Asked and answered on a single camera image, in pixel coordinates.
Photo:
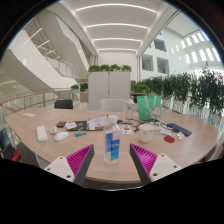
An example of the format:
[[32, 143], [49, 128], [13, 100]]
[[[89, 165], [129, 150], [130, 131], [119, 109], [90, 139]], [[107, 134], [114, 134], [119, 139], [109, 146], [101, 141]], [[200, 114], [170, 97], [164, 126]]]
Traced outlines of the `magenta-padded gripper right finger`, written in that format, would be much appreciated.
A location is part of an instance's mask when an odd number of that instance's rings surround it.
[[142, 185], [147, 185], [182, 169], [166, 154], [155, 154], [135, 144], [130, 144], [130, 155]]

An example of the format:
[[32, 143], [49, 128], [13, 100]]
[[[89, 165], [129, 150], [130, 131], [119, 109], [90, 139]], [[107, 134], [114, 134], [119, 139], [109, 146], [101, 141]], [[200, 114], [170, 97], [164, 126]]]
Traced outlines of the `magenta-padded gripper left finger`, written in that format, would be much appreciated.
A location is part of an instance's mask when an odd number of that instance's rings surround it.
[[45, 171], [82, 186], [93, 156], [94, 145], [91, 144], [67, 157], [59, 156], [45, 168]]

